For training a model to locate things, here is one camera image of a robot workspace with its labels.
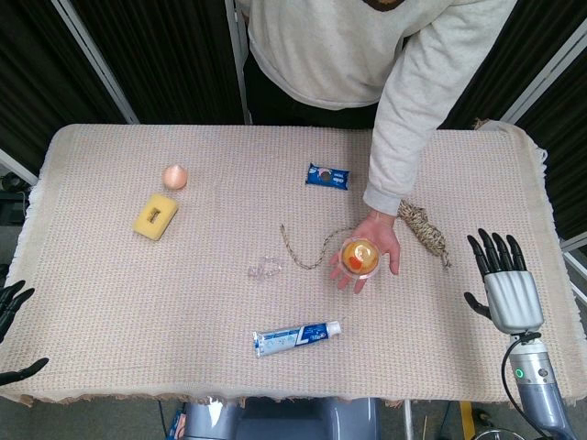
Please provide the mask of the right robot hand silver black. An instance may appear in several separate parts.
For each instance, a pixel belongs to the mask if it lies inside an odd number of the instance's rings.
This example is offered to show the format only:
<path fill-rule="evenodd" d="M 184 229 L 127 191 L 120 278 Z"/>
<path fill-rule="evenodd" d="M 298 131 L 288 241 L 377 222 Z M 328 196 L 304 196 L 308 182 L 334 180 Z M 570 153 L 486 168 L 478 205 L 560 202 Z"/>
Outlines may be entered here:
<path fill-rule="evenodd" d="M 468 291 L 464 293 L 466 303 L 504 334 L 538 331 L 544 316 L 535 280 L 526 268 L 520 245 L 511 235 L 488 234 L 482 228 L 478 233 L 477 237 L 468 235 L 467 239 L 488 303 L 478 302 Z"/>

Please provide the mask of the person's bare hand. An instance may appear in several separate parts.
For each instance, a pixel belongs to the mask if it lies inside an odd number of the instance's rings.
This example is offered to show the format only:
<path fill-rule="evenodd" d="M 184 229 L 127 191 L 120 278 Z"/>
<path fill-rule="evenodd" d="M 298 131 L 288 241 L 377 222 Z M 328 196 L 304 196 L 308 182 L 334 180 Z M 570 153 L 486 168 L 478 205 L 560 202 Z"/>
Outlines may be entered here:
<path fill-rule="evenodd" d="M 389 269 L 390 272 L 397 276 L 400 268 L 400 244 L 397 236 L 393 230 L 396 217 L 389 214 L 384 214 L 376 210 L 371 210 L 366 218 L 359 224 L 359 226 L 352 232 L 353 237 L 365 238 L 372 242 L 380 250 L 380 255 L 389 255 Z M 347 286 L 355 281 L 353 291 L 360 293 L 367 279 L 353 280 L 350 276 L 345 274 L 338 263 L 338 253 L 335 253 L 329 264 L 333 266 L 330 273 L 330 278 L 338 282 L 339 290 L 345 290 Z"/>

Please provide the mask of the left robot hand black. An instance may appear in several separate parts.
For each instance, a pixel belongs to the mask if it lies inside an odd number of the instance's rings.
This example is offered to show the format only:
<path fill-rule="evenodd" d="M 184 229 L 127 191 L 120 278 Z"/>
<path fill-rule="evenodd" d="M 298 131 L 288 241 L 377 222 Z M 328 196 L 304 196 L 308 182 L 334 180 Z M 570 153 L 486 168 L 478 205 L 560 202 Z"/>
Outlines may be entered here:
<path fill-rule="evenodd" d="M 21 306 L 34 294 L 35 289 L 29 288 L 21 291 L 25 286 L 25 281 L 20 280 L 15 284 L 6 286 L 1 290 L 1 341 L 4 341 L 8 330 L 10 329 L 17 312 Z M 5 386 L 11 383 L 26 380 L 40 372 L 50 360 L 42 357 L 35 361 L 27 368 L 16 371 L 6 371 L 1 373 L 0 385 Z"/>

